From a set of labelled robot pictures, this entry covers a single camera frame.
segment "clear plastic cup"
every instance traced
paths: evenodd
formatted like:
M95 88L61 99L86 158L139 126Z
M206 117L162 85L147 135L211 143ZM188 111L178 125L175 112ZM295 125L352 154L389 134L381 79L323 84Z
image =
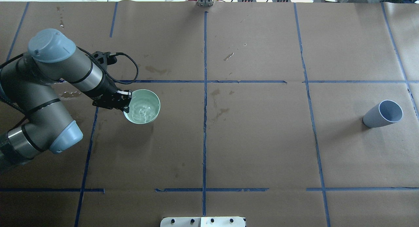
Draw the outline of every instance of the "clear plastic cup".
M124 112L127 120L135 124L147 124L154 121L160 112L160 100L148 89L138 89L132 92L130 112Z

